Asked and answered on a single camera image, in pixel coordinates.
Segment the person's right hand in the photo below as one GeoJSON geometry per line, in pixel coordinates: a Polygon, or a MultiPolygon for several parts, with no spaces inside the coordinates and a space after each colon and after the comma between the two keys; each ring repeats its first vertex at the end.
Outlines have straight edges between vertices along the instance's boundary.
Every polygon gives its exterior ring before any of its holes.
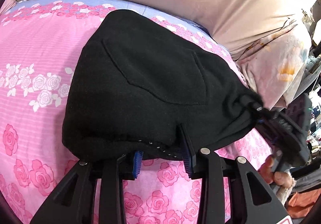
{"type": "Polygon", "coordinates": [[[265,162],[258,169],[258,173],[268,184],[275,183],[277,186],[282,188],[293,188],[295,181],[292,176],[286,172],[272,171],[273,166],[274,157],[270,155],[265,159],[265,162]]]}

